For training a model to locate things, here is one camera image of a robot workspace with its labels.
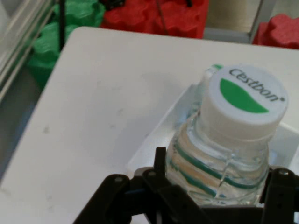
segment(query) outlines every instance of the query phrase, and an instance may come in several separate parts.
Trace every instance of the cestbon logo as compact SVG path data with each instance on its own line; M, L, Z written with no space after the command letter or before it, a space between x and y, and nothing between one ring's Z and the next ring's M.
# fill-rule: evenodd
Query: cestbon logo
M283 97L279 98L272 94L270 90L264 88L264 84L248 77L246 73L240 69L232 69L230 75L237 80L247 84L250 88L256 90L270 102L284 101ZM254 100L242 87L227 79L222 78L220 81L220 91L223 97L233 106L251 113L267 113L269 110Z

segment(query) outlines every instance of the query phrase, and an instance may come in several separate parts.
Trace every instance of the water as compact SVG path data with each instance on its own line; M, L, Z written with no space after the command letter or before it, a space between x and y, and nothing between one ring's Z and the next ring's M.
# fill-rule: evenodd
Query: water
M255 204L268 174L268 144L223 147L195 128L198 119L199 113L190 117L173 137L167 178L200 205Z

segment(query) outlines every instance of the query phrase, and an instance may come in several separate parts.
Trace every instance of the floor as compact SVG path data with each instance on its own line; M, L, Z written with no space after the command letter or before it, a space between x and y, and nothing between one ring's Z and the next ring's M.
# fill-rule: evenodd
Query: floor
M260 0L210 0L207 27L249 32ZM299 0L278 0L272 15L299 17Z

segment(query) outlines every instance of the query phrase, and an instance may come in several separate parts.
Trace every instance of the black cable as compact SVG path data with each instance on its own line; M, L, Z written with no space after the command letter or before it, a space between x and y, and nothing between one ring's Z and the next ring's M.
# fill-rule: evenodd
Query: black cable
M193 6L192 0L186 0L186 3L187 3L187 7Z
M59 49L64 48L65 42L65 0L59 0Z
M166 28L165 19L164 19L164 16L163 16L163 12L162 12L159 0L156 0L156 4L157 4L159 15L161 17L161 22L162 22L162 26L163 26L164 32L165 32L166 35L169 35L168 34L168 30Z

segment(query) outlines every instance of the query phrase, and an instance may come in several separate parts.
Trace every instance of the plastic water bottle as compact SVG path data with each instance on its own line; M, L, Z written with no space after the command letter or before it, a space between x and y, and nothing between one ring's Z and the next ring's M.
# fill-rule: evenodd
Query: plastic water bottle
M174 135L166 175L197 204L255 204L268 174L268 142L288 104L281 83L247 65L210 79L200 110Z

